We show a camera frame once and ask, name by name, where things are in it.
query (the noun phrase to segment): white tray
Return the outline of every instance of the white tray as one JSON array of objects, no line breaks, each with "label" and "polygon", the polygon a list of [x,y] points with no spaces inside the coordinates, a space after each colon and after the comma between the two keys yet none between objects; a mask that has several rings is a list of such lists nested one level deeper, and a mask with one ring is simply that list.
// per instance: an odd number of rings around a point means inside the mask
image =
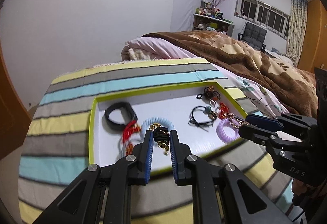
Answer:
[{"label": "white tray", "polygon": [[[230,112],[242,118],[246,117],[245,111],[217,82],[151,87],[95,98],[89,130],[90,164],[96,163],[100,167],[104,167],[114,164],[121,158],[118,145],[121,142],[122,132],[111,130],[104,119],[105,109],[119,101],[131,104],[138,117],[139,125],[142,125],[143,121],[150,117],[163,117],[170,120],[177,130],[179,141],[189,145],[192,154],[208,156],[216,153],[226,146],[216,133],[216,128],[221,120],[217,118],[213,126],[205,128],[195,127],[188,123],[189,115],[194,107],[208,106],[204,100],[197,99],[196,95],[203,93],[204,87],[210,85],[213,85],[220,93],[221,101],[228,106]],[[199,122],[209,120],[208,116],[201,111],[196,111],[194,117]],[[120,110],[113,111],[110,119],[119,123],[125,122]],[[224,130],[227,134],[235,134],[235,130],[232,128],[225,127]],[[140,137],[137,133],[132,138]],[[169,168],[171,169],[170,154],[164,155],[164,150],[154,142],[151,172],[161,172]]]}]

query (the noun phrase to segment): black chair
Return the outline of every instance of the black chair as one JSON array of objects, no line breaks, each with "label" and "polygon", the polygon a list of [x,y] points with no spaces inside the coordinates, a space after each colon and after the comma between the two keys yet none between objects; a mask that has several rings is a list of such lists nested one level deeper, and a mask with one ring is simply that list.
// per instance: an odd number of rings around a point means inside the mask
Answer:
[{"label": "black chair", "polygon": [[264,52],[264,39],[266,34],[267,30],[247,22],[243,34],[239,33],[237,39],[248,43],[256,50]]}]

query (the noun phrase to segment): orange wooden cabinet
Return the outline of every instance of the orange wooden cabinet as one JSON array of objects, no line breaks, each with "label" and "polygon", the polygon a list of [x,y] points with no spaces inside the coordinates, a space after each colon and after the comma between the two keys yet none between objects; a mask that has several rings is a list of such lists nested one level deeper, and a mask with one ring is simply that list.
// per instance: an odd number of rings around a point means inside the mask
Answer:
[{"label": "orange wooden cabinet", "polygon": [[298,68],[314,72],[327,69],[327,11],[320,0],[308,3],[308,19]]},{"label": "orange wooden cabinet", "polygon": [[7,72],[0,45],[0,160],[20,147],[31,118],[21,103]]}]

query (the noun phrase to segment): striped tablecloth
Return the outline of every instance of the striped tablecloth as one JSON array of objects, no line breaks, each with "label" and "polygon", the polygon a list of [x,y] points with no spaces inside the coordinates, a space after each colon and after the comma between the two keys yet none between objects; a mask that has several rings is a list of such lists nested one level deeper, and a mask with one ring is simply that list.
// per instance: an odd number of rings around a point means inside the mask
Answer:
[{"label": "striped tablecloth", "polygon": [[[56,78],[34,115],[19,168],[19,206],[31,224],[86,168],[92,102],[99,94],[182,82],[215,80],[249,114],[261,114],[218,69],[203,58],[127,62],[96,66]],[[291,178],[273,169],[264,148],[243,142],[209,159],[233,163],[284,212],[292,200]],[[132,187],[133,223],[193,223],[192,190],[172,176]]]}]

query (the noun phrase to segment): floor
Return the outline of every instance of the floor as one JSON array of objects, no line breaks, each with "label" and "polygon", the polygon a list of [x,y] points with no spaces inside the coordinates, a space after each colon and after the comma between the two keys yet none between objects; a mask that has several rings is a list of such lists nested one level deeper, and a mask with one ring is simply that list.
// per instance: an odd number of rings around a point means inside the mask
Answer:
[{"label": "floor", "polygon": [[[31,108],[28,113],[31,117],[38,105]],[[18,169],[22,146],[0,160],[0,197],[14,220],[21,224],[22,220],[18,205]]]}]

